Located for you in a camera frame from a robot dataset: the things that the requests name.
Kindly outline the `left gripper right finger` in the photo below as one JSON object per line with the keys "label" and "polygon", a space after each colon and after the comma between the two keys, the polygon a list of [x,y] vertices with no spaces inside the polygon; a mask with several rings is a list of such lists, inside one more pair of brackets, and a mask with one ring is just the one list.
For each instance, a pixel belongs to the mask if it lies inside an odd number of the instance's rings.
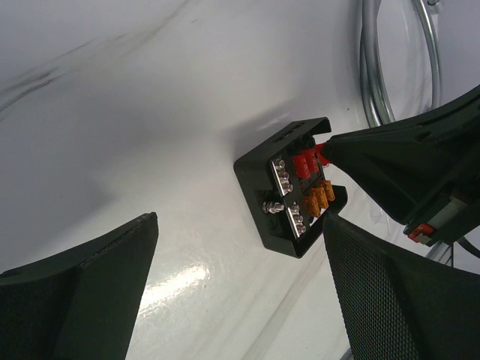
{"label": "left gripper right finger", "polygon": [[329,214],[323,235],[354,359],[478,359],[479,276]]}

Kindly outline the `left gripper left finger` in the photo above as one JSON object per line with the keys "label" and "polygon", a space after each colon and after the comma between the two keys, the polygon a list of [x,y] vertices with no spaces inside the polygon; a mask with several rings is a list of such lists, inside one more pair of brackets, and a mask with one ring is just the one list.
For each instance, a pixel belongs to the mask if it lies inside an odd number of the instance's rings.
{"label": "left gripper left finger", "polygon": [[145,213],[1,273],[1,358],[125,359],[157,241]]}

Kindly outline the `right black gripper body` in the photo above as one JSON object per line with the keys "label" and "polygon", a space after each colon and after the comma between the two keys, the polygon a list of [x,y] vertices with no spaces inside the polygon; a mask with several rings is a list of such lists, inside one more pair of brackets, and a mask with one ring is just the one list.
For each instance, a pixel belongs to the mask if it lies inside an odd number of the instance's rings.
{"label": "right black gripper body", "polygon": [[478,257],[479,249],[466,234],[479,225],[479,180],[447,179],[416,185],[403,216],[403,234],[432,247],[438,243],[459,243]]}

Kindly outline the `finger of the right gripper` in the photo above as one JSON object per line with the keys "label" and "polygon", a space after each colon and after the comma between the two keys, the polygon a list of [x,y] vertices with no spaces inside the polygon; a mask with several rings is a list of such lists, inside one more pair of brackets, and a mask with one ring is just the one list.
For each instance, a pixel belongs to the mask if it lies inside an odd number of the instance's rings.
{"label": "finger of the right gripper", "polygon": [[421,115],[333,136],[321,155],[404,224],[416,185],[479,180],[479,88]]}

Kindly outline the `black fuse box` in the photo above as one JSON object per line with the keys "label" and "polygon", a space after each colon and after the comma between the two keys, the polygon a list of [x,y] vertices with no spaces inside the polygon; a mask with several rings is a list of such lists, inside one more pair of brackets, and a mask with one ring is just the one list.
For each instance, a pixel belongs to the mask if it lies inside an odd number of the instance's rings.
{"label": "black fuse box", "polygon": [[[331,132],[330,121],[294,121],[242,155],[233,168],[264,247],[303,257],[323,232],[323,219],[347,204],[347,189],[328,180],[327,160],[316,135]],[[310,178],[298,178],[293,155],[315,148],[322,164]]]}

